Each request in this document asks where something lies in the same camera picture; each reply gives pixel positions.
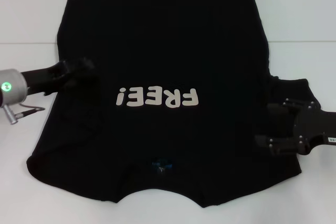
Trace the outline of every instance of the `green light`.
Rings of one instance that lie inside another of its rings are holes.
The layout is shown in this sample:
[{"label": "green light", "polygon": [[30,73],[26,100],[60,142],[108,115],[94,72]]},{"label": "green light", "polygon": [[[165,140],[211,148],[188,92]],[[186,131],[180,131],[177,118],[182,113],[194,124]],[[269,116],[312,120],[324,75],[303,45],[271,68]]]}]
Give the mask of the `green light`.
[{"label": "green light", "polygon": [[5,92],[8,92],[12,89],[12,85],[9,82],[4,82],[1,85],[1,89]]}]

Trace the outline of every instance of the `t-shirt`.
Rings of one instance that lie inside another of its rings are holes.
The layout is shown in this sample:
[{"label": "t-shirt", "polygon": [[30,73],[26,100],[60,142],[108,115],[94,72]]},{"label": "t-shirt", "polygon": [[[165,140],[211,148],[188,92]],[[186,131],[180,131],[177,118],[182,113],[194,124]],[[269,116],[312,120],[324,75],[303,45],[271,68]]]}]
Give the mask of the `t-shirt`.
[{"label": "t-shirt", "polygon": [[306,80],[271,76],[255,0],[68,0],[57,43],[60,60],[90,59],[97,76],[57,94],[27,161],[40,181],[113,202],[156,188],[207,207],[301,173],[295,155],[254,141],[291,134],[268,103],[316,101]]}]

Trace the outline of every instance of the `white surface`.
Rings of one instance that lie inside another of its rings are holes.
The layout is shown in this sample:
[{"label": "white surface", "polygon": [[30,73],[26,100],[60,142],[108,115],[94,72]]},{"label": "white surface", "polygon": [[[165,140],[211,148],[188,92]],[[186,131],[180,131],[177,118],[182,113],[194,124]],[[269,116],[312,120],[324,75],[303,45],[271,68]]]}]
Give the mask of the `white surface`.
[{"label": "white surface", "polygon": [[[271,42],[270,69],[283,79],[307,78],[324,110],[336,111],[336,8],[334,0],[256,0]],[[54,44],[66,0],[0,0],[0,69],[20,71],[57,61]],[[6,45],[5,43],[35,45]],[[336,223],[336,148],[319,146],[299,156],[303,173],[262,192],[201,208],[170,192],[146,190],[118,204],[83,198],[30,176],[35,148],[54,95],[28,97],[46,111],[9,126],[0,111],[1,224]]]}]

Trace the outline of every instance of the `black fabric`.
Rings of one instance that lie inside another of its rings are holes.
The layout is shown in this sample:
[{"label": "black fabric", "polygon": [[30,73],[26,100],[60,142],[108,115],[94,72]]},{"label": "black fabric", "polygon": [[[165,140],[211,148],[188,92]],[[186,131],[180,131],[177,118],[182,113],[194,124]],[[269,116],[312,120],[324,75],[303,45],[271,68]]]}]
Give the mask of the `black fabric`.
[{"label": "black fabric", "polygon": [[[157,188],[206,207],[301,172],[296,156],[254,145],[281,134],[268,102],[315,101],[305,80],[270,75],[254,0],[68,0],[57,40],[60,60],[92,59],[98,79],[57,94],[27,161],[42,182],[113,202]],[[181,105],[162,94],[161,105],[127,106],[131,87],[146,100],[150,86],[178,89]],[[198,105],[184,106],[191,89]]]}]

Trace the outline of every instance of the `black t-shirt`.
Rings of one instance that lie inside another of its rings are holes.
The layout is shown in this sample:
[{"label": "black t-shirt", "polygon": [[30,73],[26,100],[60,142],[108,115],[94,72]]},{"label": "black t-shirt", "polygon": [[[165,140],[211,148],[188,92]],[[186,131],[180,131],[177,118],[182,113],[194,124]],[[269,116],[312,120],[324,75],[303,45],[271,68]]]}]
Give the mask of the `black t-shirt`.
[{"label": "black t-shirt", "polygon": [[281,134],[267,103],[316,101],[306,80],[270,75],[254,0],[68,0],[57,42],[60,60],[89,58],[98,77],[57,94],[27,161],[42,182],[113,202],[157,188],[206,207],[301,172],[254,144]]}]

